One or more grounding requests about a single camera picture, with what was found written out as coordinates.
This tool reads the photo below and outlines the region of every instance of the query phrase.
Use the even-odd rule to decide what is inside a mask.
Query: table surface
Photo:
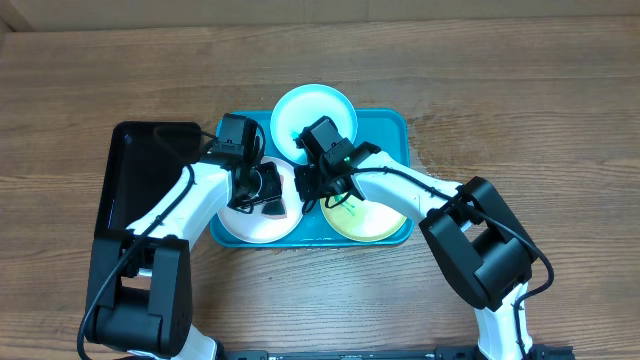
[[[640,18],[8,34],[0,55],[0,358],[74,358],[113,127],[271,109],[334,86],[407,120],[412,166],[490,179],[556,270],[537,343],[640,352]],[[540,262],[532,285],[545,279]],[[470,345],[419,232],[396,248],[192,253],[194,323],[229,349]],[[89,345],[97,359],[113,358]]]

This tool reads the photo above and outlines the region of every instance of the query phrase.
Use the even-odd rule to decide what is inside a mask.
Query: wood grain
[[[556,269],[536,342],[640,352],[640,18],[11,33],[0,57],[0,358],[74,358],[109,139],[334,86],[406,119],[412,166],[490,179]],[[544,280],[536,263],[533,283]],[[421,235],[385,249],[192,254],[195,324],[229,349],[473,344]],[[89,346],[98,359],[115,357]]]

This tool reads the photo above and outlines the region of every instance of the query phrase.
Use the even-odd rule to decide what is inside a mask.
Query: yellow plate
[[[344,194],[332,196],[329,206],[343,197]],[[407,220],[386,205],[368,200],[361,201],[355,196],[349,197],[333,209],[324,206],[324,199],[319,201],[329,225],[342,236],[355,241],[371,242],[387,238],[398,231]]]

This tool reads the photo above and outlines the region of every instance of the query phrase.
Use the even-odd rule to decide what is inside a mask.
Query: white plate
[[[358,121],[353,105],[340,91],[319,84],[297,87],[278,101],[271,114],[271,136],[287,159],[306,164],[307,156],[294,141],[306,126],[323,116],[330,117],[342,137],[356,139]]]
[[[282,181],[282,200],[285,216],[271,219],[262,215],[264,204],[257,205],[252,214],[243,214],[228,207],[220,210],[220,222],[227,231],[242,241],[252,244],[266,244],[282,239],[289,234],[302,219],[302,201],[293,182],[293,167],[286,161],[265,156],[262,163],[273,161]]]

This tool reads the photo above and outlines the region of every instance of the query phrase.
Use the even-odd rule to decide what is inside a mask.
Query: tray
[[[262,125],[267,137],[265,155],[284,159],[271,139],[269,130],[271,111],[252,110],[235,113],[250,117]],[[407,123],[400,114],[391,109],[356,109],[356,114],[358,116],[356,146],[363,141],[376,144],[389,153],[394,160],[409,166]],[[380,241],[353,241],[340,235],[327,223],[322,215],[320,204],[317,204],[289,235],[268,244],[250,244],[234,237],[224,228],[217,215],[211,219],[209,227],[215,241],[231,248],[342,248],[400,245],[411,235],[414,223],[407,219],[398,231]]]

